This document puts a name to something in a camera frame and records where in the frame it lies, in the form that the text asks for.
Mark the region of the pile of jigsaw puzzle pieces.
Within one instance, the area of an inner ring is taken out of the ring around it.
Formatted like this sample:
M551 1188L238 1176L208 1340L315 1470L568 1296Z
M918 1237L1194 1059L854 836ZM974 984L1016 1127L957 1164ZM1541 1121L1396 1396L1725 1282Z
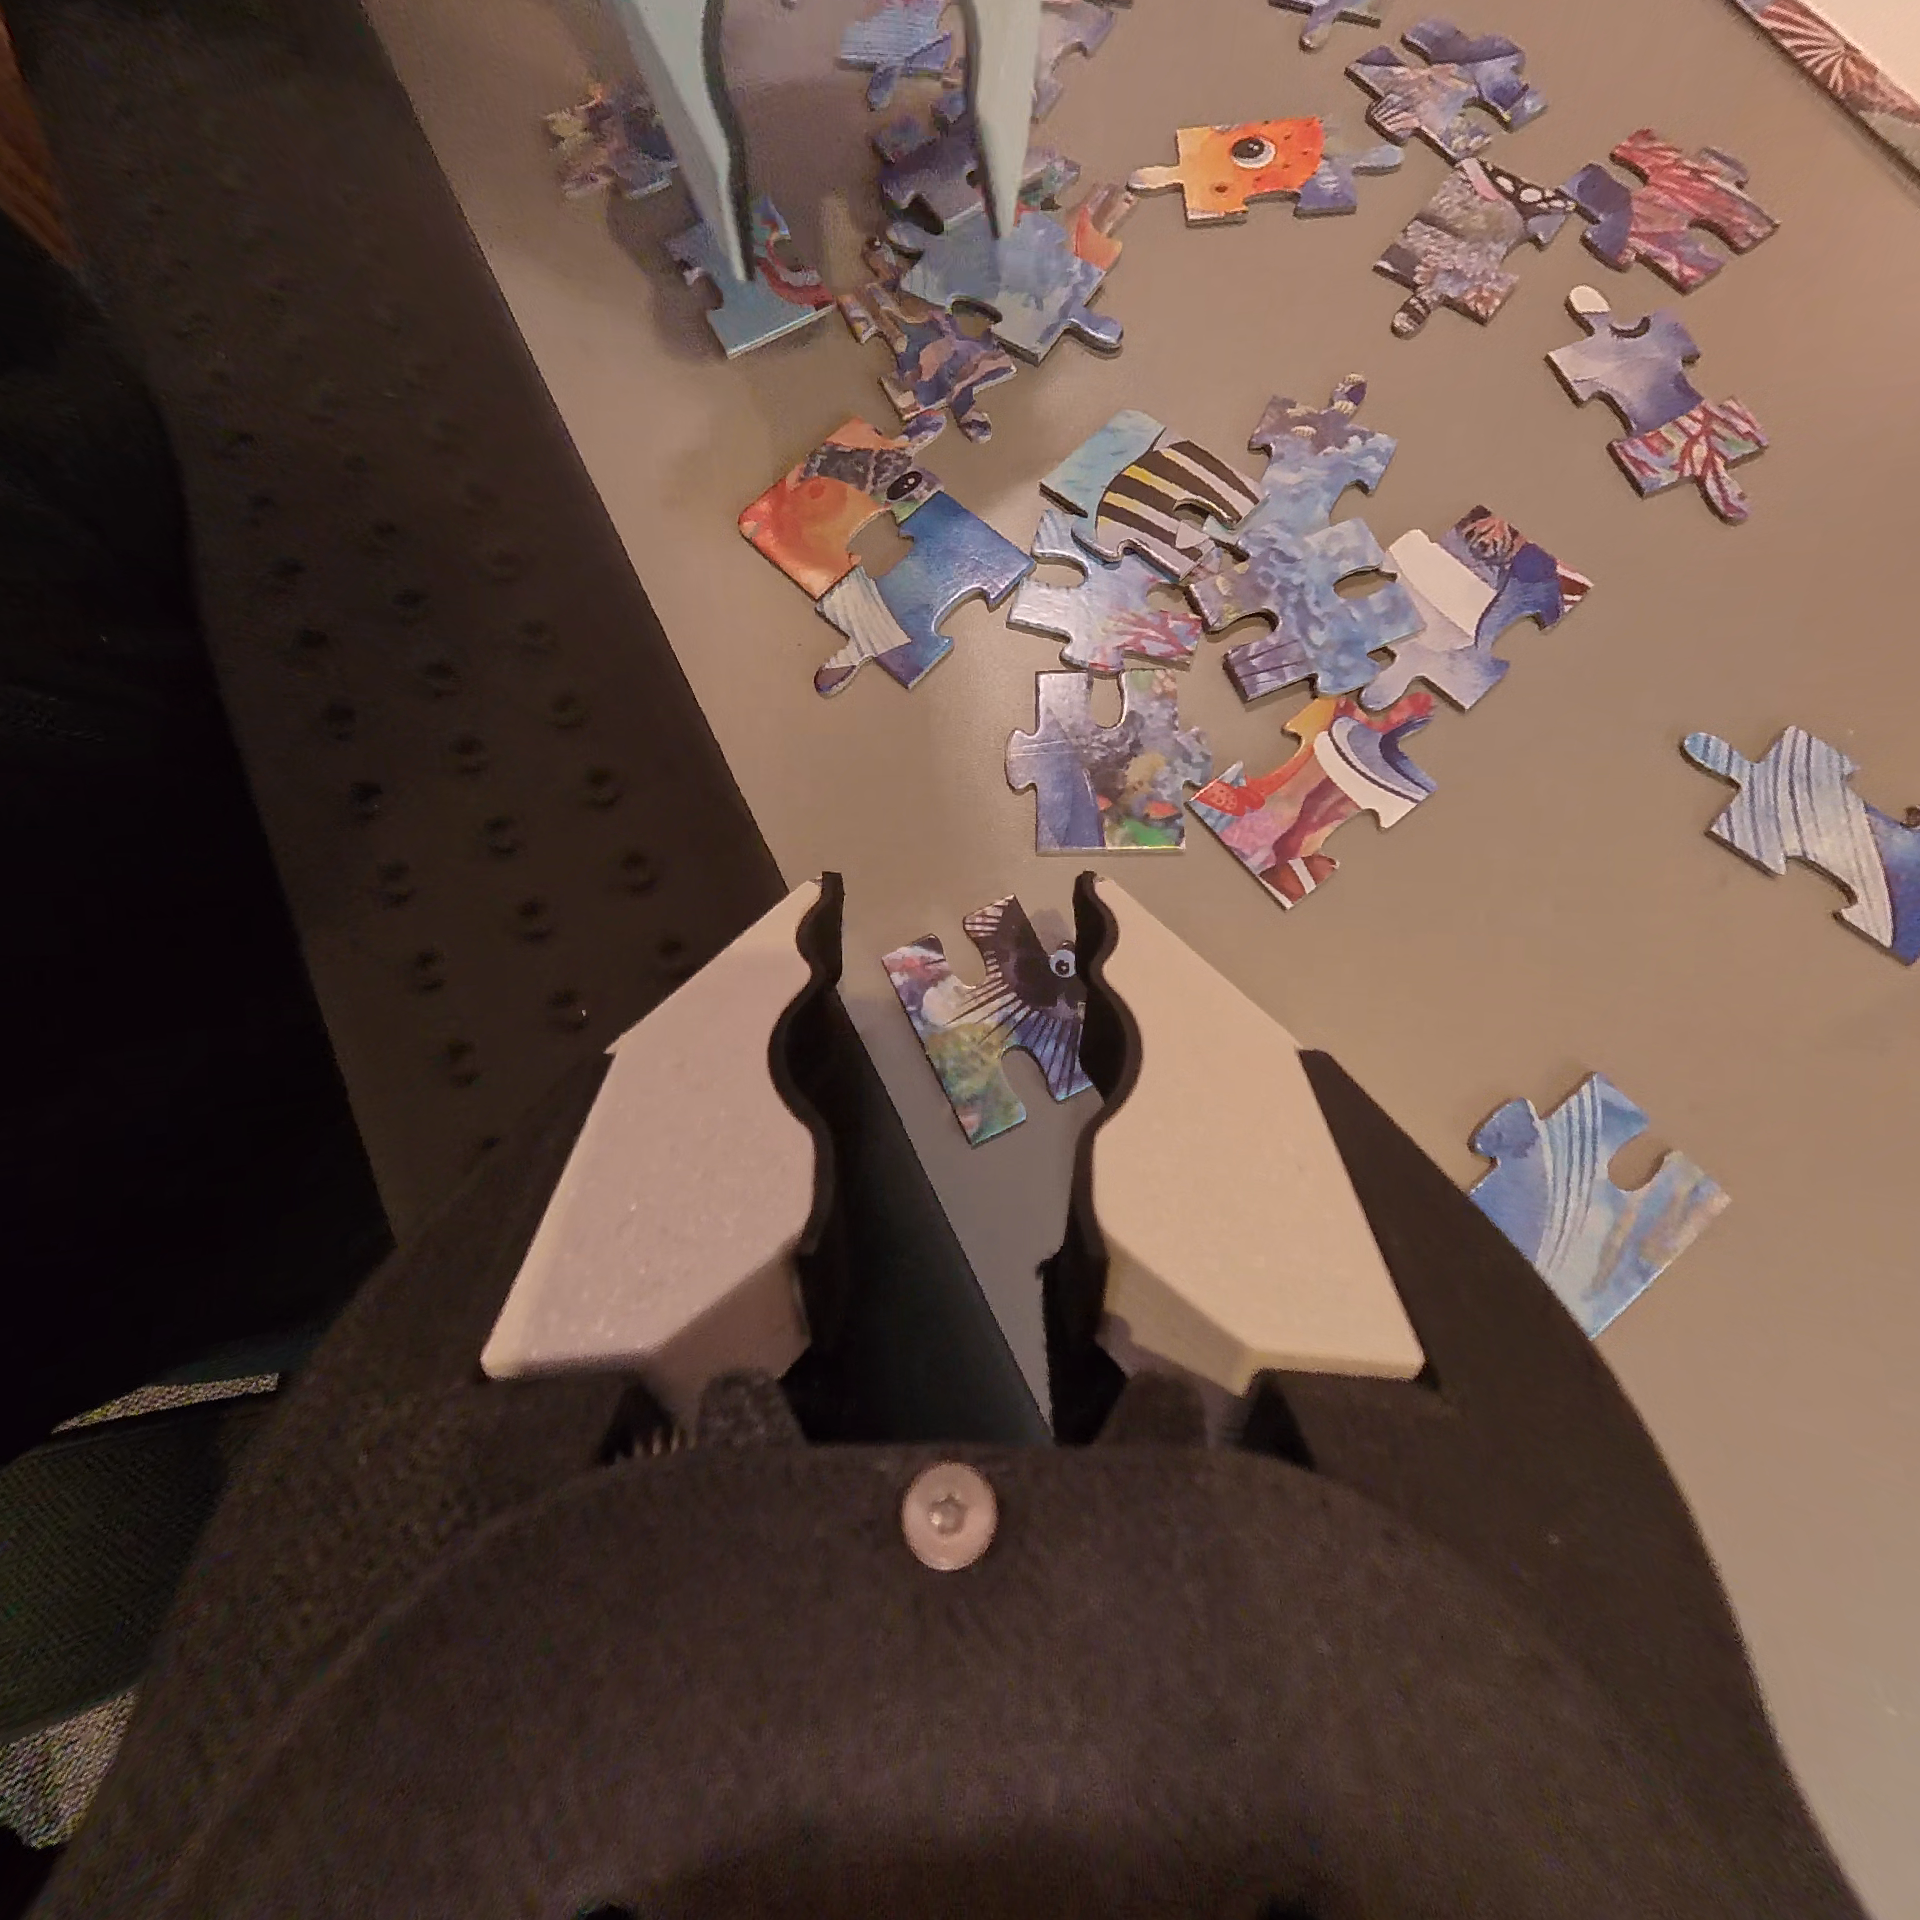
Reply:
M1101 42L1108 4L1040 4L1034 105L1052 105L1052 53ZM1061 331L1120 347L1113 318L1085 309L1136 196L1186 189L1191 222L1233 222L1249 202L1294 196L1298 211L1353 211L1353 176L1396 168L1426 139L1451 161L1417 216L1380 249L1377 274L1406 299L1393 318L1413 340L1437 309L1490 322L1517 247L1551 247L1580 216L1580 247L1610 270L1650 270L1695 289L1729 257L1757 249L1779 216L1751 196L1751 168L1725 145L1677 145L1628 130L1602 162L1564 187L1529 183L1484 153L1498 116L1529 124L1541 97L1520 47L1472 41L1446 15L1361 47L1348 79L1377 97L1385 145L1336 145L1322 116L1186 124L1179 162L1098 187L1069 222L1040 211L1052 161L1028 161L1021 222L990 239L971 187L964 94L925 124L877 139L877 187L893 211L924 202L933 228L893 222L866 263L877 277L842 299L854 340L889 340L902 435L848 418L758 493L734 531L848 641L813 694L842 694L864 665L918 687L946 656L957 603L988 607L1021 587L1010 621L1061 641L1061 676L1034 682L1034 733L1010 735L1001 774L1034 789L1040 850L1151 850L1186 841L1186 801L1264 884L1274 904L1336 875L1323 836L1377 813L1406 821L1437 785L1403 756L1437 694L1472 709L1498 687L1498 635L1552 630L1586 576L1529 539L1513 519L1472 505L1438 539L1406 531L1393 550L1361 519L1332 519L1336 499L1377 493L1396 443L1356 418L1361 379L1342 379L1322 412L1272 397L1249 449L1249 483L1208 443L1165 435L1122 412L1089 433L1040 493L1032 557L964 511L924 466L924 435L957 415L964 435L984 382L1010 379L1001 347L1040 360Z

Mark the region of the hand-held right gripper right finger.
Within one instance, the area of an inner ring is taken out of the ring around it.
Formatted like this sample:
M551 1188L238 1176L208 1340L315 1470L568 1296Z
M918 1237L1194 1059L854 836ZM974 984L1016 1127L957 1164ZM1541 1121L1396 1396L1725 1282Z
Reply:
M1072 969L1101 1109L1040 1259L1052 1438L1098 1438L1136 1373L1208 1414L1264 1373L1417 1381L1298 1039L1101 875L1072 879Z

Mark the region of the single jigsaw puzzle piece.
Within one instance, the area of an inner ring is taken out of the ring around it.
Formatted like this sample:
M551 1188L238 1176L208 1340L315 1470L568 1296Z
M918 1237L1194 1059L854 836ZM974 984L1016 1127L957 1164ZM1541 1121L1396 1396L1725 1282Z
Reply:
M1490 1173L1469 1201L1586 1335L1610 1330L1729 1209L1729 1188L1678 1150L1645 1186L1618 1188L1610 1164L1644 1127L1645 1115L1610 1076L1586 1076L1552 1115L1513 1097L1472 1127Z
M950 966L937 931L884 955L884 976L971 1146L1028 1123L1010 1054L1028 1054L1052 1104L1089 1092L1085 976L1069 931L1040 931L1016 894L964 911L984 976Z

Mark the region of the dark perforated panel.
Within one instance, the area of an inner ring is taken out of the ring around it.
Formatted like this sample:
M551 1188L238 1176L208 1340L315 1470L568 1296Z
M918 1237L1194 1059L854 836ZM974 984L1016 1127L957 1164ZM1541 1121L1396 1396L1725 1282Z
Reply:
M788 899L642 583L359 4L3 4L104 309L154 392L243 827L168 827L196 1039L238 1041L212 1223L345 1282L315 1366L364 1438L563 1456L621 1373L481 1345L604 1049ZM828 1001L828 1438L1034 1436L1021 1372Z

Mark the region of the puzzle board with colourful border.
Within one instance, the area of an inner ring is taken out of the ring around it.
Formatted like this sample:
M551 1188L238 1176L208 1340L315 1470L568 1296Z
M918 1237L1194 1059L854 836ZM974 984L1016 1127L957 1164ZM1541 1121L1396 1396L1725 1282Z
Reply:
M1751 15L1808 80L1814 80L1851 123L1916 168L1920 97L1846 34L1840 4L1736 0L1736 13Z

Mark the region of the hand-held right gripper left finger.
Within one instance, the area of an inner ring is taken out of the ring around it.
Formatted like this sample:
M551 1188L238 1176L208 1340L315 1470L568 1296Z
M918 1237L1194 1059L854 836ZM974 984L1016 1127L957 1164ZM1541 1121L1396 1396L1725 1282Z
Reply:
M485 1381L621 1373L675 1426L788 1381L836 1309L836 1146L806 1076L848 879L806 879L604 1049L481 1345Z

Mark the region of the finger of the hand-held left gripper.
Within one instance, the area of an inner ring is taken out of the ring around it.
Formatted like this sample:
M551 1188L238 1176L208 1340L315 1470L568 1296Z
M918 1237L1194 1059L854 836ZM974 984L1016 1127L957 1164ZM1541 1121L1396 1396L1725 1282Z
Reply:
M722 0L629 0L621 34L661 107L698 216L714 228L731 277L753 277L747 139L726 80Z
M950 0L950 13L961 13L964 41L971 187L990 239L1010 239L1021 222L1040 0Z

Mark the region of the woven cloth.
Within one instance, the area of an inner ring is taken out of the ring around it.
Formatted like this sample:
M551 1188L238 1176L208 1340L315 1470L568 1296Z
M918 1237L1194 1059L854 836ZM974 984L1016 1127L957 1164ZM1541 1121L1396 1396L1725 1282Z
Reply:
M157 1381L0 1477L0 1829L52 1855L124 1747L179 1578L282 1373Z

